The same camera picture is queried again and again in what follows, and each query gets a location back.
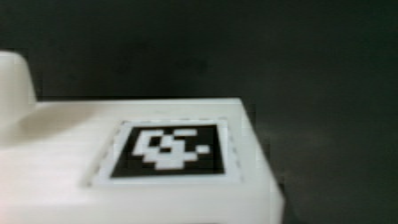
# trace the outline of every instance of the white block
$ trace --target white block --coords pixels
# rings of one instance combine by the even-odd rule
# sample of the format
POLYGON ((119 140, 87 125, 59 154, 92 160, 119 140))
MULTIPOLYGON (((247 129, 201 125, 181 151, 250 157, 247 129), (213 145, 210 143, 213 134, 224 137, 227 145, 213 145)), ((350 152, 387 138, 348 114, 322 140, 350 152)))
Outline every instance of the white block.
POLYGON ((16 120, 0 134, 2 224, 281 223, 282 196, 238 99, 37 103, 16 120), (195 135, 174 135, 178 129, 195 135), (176 152, 162 149, 163 135, 176 152), (146 153, 183 166, 156 169, 146 153))

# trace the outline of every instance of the black background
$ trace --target black background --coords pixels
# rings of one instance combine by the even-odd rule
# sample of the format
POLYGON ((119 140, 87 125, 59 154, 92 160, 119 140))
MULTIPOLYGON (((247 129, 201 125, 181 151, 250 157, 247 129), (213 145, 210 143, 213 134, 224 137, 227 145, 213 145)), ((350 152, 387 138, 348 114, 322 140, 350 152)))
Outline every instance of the black background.
POLYGON ((396 223, 398 1, 0 0, 41 100, 242 97, 284 223, 396 223))

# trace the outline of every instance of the white cylinder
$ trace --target white cylinder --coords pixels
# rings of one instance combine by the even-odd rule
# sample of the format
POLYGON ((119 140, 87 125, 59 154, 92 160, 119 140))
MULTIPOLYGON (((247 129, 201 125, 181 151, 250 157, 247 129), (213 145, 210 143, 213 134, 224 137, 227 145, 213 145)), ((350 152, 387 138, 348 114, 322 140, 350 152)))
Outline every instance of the white cylinder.
POLYGON ((19 54, 0 51, 0 129, 21 120, 34 107, 27 61, 19 54))

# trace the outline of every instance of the white box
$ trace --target white box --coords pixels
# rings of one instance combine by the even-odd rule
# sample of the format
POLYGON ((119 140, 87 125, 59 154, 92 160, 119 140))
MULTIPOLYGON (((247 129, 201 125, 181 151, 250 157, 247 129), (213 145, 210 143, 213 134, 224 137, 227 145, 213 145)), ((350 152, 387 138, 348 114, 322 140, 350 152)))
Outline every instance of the white box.
MULTIPOLYGON (((156 166, 158 157, 147 158, 156 166)), ((238 99, 37 103, 2 128, 2 224, 277 224, 281 216, 282 196, 238 99), (204 124, 218 130, 224 173, 192 169, 190 174, 156 175, 170 167, 188 169, 201 161, 195 155, 213 153, 204 142, 195 155, 179 153, 183 168, 165 163, 169 168, 146 168, 149 176, 112 178, 133 127, 178 126, 174 140, 160 137, 158 144, 181 146, 188 140, 176 136, 201 136, 192 126, 204 124)))

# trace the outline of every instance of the white object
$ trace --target white object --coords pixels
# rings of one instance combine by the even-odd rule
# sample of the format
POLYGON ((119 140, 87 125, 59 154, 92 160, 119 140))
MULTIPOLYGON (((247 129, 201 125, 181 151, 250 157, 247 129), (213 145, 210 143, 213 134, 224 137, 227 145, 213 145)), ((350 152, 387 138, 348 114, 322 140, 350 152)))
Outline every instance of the white object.
MULTIPOLYGON (((35 104, 25 61, 0 53, 0 111, 2 224, 281 223, 282 196, 238 99, 35 104), (178 177, 149 177, 140 184, 96 184, 128 125, 220 119, 238 181, 204 177, 192 184, 178 183, 178 177)), ((199 153, 211 153, 206 145, 199 153)))

